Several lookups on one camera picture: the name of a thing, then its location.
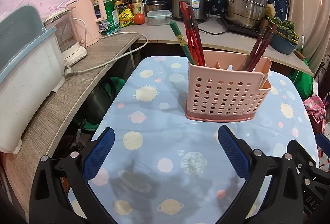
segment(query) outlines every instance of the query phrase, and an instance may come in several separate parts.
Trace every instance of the blue tablecloth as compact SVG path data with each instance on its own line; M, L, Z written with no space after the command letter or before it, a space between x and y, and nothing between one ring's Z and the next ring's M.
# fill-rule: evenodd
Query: blue tablecloth
M184 115L188 63L185 57L144 59L104 116L116 141L89 185L119 224L214 224L238 194L239 178L217 139L223 123L197 122ZM315 137L292 82L271 72L272 89L255 118L228 123L252 149L281 157L297 139L317 160ZM250 214L257 212L270 178ZM83 215L72 191L69 200Z

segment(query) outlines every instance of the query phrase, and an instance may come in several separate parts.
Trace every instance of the table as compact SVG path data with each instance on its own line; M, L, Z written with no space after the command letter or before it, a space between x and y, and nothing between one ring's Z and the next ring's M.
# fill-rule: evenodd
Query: table
M177 24L179 29L181 30L181 33L187 40L184 23L177 21ZM222 24L223 23L221 19L219 19L219 17L210 16L210 18L206 22L199 24L199 28L211 33L220 33L225 31L225 27ZM150 43L179 44L178 40L176 39L175 35L173 34L171 28L168 25L131 25L125 27L125 31L133 31L144 34L148 37ZM203 47L245 54L250 53L256 41L256 39L254 38L234 33L225 33L219 36L214 36L200 31L200 35ZM291 53L290 55L285 55L276 51L273 47L268 46L264 53L264 56L269 57L273 62L280 63L282 65L300 70L313 76L313 72L309 69L309 67L306 66L306 64L301 61L294 53Z
M106 127L115 131L114 146L88 183L119 224L214 224L244 183L219 145L223 123L184 116L187 76L185 57L144 59L93 137ZM227 126L268 156L282 156L288 142L297 139L318 164L311 123L294 85L272 71L269 81L272 89L255 118ZM251 214L260 207L269 181ZM84 216L72 191L69 200Z
M122 55L140 34L109 37L87 47L88 55L73 68L84 70ZM2 162L10 185L24 208L29 212L32 182L40 157L52 156L73 116L96 84L115 62L65 80L62 87L51 93L27 126L23 144L17 155L2 154Z

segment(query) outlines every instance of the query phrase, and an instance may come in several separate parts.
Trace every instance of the wooden countertop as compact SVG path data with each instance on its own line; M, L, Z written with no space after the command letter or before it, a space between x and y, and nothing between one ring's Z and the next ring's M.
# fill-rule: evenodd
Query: wooden countertop
M183 34L185 39L187 39L184 23L177 22L177 24L179 29L181 30L181 33ZM225 31L225 28L222 24L223 23L221 19L219 19L219 17L210 16L210 18L206 22L201 23L198 26L199 28L211 33L220 33ZM125 27L125 31L139 32L141 34L144 34L149 39L150 43L179 44L178 40L176 39L175 35L173 34L171 28L168 25L148 26L145 23L143 25L131 25ZM200 31L200 35L203 47L245 54L249 54L251 52L256 41L256 39L254 38L234 33L224 33L222 35L215 36ZM290 55L285 55L276 51L273 47L268 46L264 53L264 56L269 57L271 61L300 70L312 76L314 75L313 72L309 69L309 67L303 61L301 61L294 53L291 53Z
M120 56L139 37L139 34L123 34L100 40L87 47L88 55L73 68L88 69ZM22 137L19 153L2 155L11 187L27 213L40 157L45 154L52 156L73 116L113 64L67 78L62 87L56 93L51 93L35 113Z

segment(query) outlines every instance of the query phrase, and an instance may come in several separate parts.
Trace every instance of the pink electric kettle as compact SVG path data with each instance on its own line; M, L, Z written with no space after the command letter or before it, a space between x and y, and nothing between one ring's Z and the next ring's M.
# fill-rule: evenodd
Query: pink electric kettle
M101 34L99 33L99 25L97 22L108 18L103 0L97 1L101 12L100 18L96 18L93 0L76 0L66 5L66 7L70 9L72 17L81 19L86 24L86 46L90 46L100 40ZM77 40L83 45L85 43L85 26L83 22L77 20L73 20L72 23L77 33Z

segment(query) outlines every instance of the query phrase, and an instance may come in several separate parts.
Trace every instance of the plastic basket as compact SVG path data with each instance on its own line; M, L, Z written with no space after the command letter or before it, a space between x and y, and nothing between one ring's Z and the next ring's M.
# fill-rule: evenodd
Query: plastic basket
M271 89L265 79L271 60L261 57L255 72L246 72L240 70L247 55L204 50L204 58L206 67L189 64L186 117L205 122L252 119Z

